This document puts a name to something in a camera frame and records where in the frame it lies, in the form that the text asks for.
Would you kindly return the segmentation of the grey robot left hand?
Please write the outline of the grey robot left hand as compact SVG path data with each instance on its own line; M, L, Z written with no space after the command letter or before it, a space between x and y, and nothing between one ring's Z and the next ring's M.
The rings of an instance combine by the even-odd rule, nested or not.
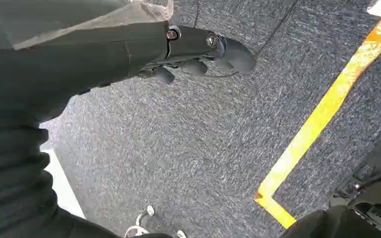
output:
M171 0L0 0L0 118L42 122L74 95L132 77L255 66L242 43L174 25Z

